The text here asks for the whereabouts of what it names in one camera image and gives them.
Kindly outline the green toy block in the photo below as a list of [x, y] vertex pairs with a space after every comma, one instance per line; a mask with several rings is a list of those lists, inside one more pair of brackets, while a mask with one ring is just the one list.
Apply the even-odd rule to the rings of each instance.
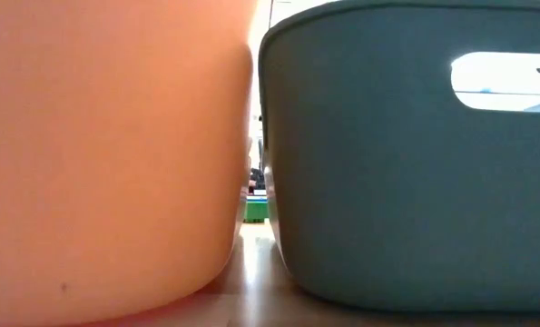
[[268, 217], [269, 211], [266, 202], [247, 202], [243, 220], [245, 223], [264, 223]]

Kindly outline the person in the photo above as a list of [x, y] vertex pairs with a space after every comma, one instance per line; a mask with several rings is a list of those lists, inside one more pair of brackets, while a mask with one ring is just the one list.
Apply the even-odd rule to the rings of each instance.
[[250, 169], [249, 193], [255, 193], [256, 190], [265, 190], [265, 177], [263, 171], [257, 168]]

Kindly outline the dark teal plastic bin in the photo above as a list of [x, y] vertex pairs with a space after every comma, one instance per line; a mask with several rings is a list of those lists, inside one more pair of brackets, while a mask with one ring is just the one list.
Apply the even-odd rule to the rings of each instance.
[[265, 34], [270, 219], [293, 279], [403, 312], [540, 312], [540, 113], [471, 109], [456, 59], [540, 54], [540, 0], [338, 0]]

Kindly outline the yellow-orange plastic bin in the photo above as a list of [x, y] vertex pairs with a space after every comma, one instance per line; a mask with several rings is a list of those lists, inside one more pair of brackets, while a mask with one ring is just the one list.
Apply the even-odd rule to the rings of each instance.
[[0, 0], [0, 327], [198, 291], [247, 178], [258, 0]]

